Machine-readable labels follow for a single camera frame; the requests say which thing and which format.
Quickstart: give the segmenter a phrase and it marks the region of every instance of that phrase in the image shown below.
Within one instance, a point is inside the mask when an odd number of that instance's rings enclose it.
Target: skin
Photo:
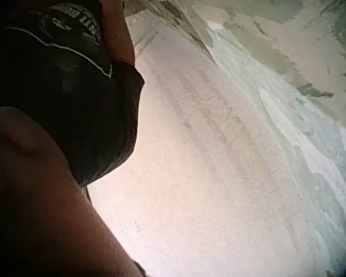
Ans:
[[[101,4],[111,58],[134,65],[121,3]],[[0,248],[1,262],[15,273],[142,276],[85,198],[55,141],[11,107],[0,108]]]

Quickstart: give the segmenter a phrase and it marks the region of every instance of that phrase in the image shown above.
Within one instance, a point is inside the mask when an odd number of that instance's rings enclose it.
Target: person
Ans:
[[[144,80],[120,0],[0,20],[0,275],[145,274],[81,188],[133,152]]]

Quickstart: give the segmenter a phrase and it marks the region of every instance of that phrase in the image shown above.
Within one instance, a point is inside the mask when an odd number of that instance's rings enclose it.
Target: black t-shirt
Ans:
[[[134,67],[110,60],[100,5],[86,2],[14,12],[0,31],[0,107],[44,127],[81,186],[133,152],[144,85]]]

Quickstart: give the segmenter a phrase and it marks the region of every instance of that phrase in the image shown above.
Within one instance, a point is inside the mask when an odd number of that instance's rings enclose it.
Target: wall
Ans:
[[[152,276],[342,274],[346,1],[128,0],[126,14],[146,78],[138,143],[90,188],[122,245]]]
[[[148,1],[260,108],[323,255],[346,265],[346,1]]]

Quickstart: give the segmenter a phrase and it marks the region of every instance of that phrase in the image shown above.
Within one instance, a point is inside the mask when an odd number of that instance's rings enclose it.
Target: dirty wall surface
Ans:
[[[141,0],[261,110],[309,211],[320,255],[346,266],[346,1]]]

